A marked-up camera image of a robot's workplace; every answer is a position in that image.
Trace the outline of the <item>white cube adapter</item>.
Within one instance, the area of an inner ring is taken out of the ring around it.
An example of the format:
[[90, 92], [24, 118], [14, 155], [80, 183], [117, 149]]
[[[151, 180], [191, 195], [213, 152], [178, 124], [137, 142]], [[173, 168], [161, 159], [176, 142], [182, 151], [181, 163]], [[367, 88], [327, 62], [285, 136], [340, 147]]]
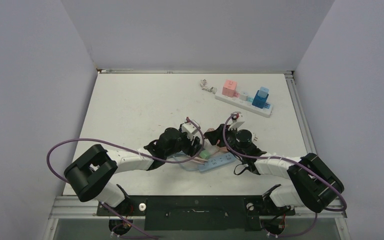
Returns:
[[226, 147], [217, 147], [217, 146], [214, 146], [212, 147], [210, 150], [208, 150], [208, 152], [210, 153], [210, 156], [214, 156], [216, 154], [225, 154], [228, 152], [227, 148]]

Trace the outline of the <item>green plug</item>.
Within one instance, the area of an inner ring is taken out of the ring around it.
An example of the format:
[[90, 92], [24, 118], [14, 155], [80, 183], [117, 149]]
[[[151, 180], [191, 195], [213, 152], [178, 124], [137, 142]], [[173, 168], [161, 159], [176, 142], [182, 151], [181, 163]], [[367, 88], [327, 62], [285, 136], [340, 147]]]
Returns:
[[208, 160], [212, 154], [208, 150], [203, 150], [199, 153], [199, 157], [204, 160]]

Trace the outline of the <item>blue power strip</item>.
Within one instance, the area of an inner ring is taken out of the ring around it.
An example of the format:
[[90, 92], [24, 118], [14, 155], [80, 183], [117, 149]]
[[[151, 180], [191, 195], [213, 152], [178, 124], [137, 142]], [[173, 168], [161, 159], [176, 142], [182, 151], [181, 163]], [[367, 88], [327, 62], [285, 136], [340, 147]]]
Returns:
[[234, 163], [237, 160], [237, 158], [231, 154], [230, 152], [220, 154], [217, 156], [214, 156], [210, 158], [206, 163], [203, 165], [198, 166], [198, 171], [200, 173], [207, 173], [209, 171], [215, 170], [217, 168], [224, 167], [226, 165], [229, 165], [231, 163]]

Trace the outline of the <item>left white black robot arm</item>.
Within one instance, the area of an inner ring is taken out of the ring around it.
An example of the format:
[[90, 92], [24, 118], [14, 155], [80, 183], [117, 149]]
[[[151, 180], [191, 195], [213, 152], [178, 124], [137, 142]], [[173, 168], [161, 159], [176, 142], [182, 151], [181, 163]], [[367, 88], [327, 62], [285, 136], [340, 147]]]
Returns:
[[169, 162], [169, 157], [184, 153], [198, 156], [202, 139], [187, 131], [166, 128], [158, 139], [135, 152], [109, 151], [95, 144], [71, 163], [64, 177], [81, 202], [97, 200], [109, 206], [116, 215], [128, 211], [128, 194], [110, 179], [113, 175], [128, 171], [152, 171]]

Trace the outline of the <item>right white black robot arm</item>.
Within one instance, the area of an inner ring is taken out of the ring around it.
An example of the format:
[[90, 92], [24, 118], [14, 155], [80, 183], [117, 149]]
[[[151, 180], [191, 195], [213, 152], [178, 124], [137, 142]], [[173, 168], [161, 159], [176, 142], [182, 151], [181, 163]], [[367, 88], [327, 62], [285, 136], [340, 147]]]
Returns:
[[296, 159], [268, 155], [253, 143], [249, 130], [230, 129], [225, 124], [205, 132], [204, 137], [211, 145], [225, 147], [238, 157], [244, 171], [291, 181], [289, 185], [276, 184], [262, 195], [262, 207], [267, 213], [296, 206], [305, 206], [314, 213], [346, 210], [343, 183], [317, 154], [310, 152]]

